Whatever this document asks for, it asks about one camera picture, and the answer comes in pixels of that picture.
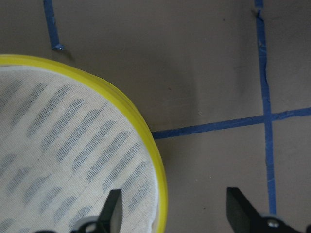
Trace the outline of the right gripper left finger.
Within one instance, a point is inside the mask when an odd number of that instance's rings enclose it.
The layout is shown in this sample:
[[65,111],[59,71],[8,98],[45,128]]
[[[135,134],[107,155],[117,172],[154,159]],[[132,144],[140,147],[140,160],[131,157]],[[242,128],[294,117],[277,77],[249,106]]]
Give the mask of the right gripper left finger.
[[123,219],[122,190],[112,189],[101,208],[95,211],[93,206],[80,208],[73,216],[66,216],[53,227],[40,228],[37,233],[119,233]]

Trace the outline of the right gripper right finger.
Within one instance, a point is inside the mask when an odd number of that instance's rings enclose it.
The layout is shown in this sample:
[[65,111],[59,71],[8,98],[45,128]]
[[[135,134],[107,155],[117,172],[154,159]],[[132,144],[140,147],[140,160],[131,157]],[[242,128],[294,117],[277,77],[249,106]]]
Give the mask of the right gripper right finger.
[[297,233],[275,215],[260,214],[237,187],[226,189],[226,217],[235,233]]

